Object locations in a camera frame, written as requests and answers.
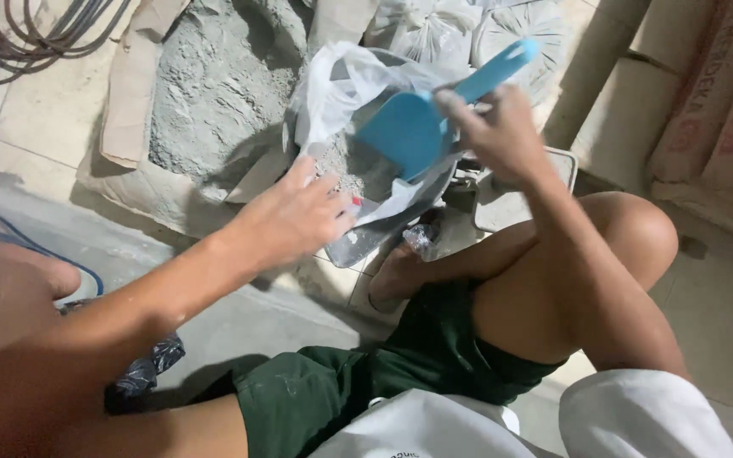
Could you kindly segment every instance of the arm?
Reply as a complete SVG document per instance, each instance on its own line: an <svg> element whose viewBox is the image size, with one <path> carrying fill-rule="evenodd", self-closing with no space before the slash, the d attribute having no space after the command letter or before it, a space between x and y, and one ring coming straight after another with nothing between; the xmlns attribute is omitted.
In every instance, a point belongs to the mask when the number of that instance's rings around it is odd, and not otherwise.
<svg viewBox="0 0 733 458"><path fill-rule="evenodd" d="M137 357L260 271L314 253L354 224L337 177L300 159L232 223L45 332L0 351L0 455L46 455L81 405Z"/></svg>
<svg viewBox="0 0 733 458"><path fill-rule="evenodd" d="M528 99L502 87L485 118L450 91L437 94L467 146L495 173L523 190L550 259L556 302L576 344L596 369L656 369L688 378L666 318L607 246L555 173L534 128Z"/></svg>

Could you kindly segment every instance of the hand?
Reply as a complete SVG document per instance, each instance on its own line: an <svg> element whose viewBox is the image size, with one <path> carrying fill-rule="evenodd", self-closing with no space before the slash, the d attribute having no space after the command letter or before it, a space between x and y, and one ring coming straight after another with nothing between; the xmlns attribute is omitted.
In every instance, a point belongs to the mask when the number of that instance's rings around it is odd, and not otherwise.
<svg viewBox="0 0 733 458"><path fill-rule="evenodd" d="M258 247L261 270L314 254L355 225L347 211L352 196L331 193L338 176L315 176L315 160L298 158L284 178L245 205L228 225Z"/></svg>
<svg viewBox="0 0 733 458"><path fill-rule="evenodd" d="M472 149L497 175L519 182L552 170L528 97L518 87L503 84L483 97L481 101L491 105L484 115L471 110L450 89L437 91L434 100L460 129L463 147Z"/></svg>

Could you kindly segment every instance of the dark green shorts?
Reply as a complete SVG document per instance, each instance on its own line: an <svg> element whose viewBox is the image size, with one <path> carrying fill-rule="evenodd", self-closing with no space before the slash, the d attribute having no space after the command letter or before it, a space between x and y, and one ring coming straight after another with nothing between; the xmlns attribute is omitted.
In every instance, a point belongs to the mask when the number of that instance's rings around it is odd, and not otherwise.
<svg viewBox="0 0 733 458"><path fill-rule="evenodd" d="M250 458L307 456L367 409L417 388L505 405L561 364L510 355L474 334L473 285L423 287L369 353L310 346L234 379Z"/></svg>

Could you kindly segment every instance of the scoop handle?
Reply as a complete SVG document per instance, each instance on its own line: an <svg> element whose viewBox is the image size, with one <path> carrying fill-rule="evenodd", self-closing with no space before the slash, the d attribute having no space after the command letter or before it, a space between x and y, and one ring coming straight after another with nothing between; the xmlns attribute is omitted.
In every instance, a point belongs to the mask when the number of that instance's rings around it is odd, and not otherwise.
<svg viewBox="0 0 733 458"><path fill-rule="evenodd" d="M533 40L519 40L506 47L454 88L466 103L474 103L477 99L494 90L499 83L512 77L520 68L536 57L539 44Z"/></svg>

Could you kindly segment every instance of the black hose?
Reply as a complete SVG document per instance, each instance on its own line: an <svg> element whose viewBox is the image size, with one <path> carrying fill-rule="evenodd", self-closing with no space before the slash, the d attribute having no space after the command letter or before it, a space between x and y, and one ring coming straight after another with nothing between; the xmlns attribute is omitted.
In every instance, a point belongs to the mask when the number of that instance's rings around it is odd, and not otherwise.
<svg viewBox="0 0 733 458"><path fill-rule="evenodd" d="M104 31L83 45L78 44L81 37L101 19L113 0L73 0L47 35L38 31L30 17L30 0L24 0L24 28L18 26L13 18L11 0L3 1L8 25L6 30L10 29L24 45L9 39L0 29L0 68L13 73L0 80L0 85L14 81L22 75L40 72L58 59L78 59L92 54L107 41L129 7L130 0L122 0L117 13L109 20Z"/></svg>

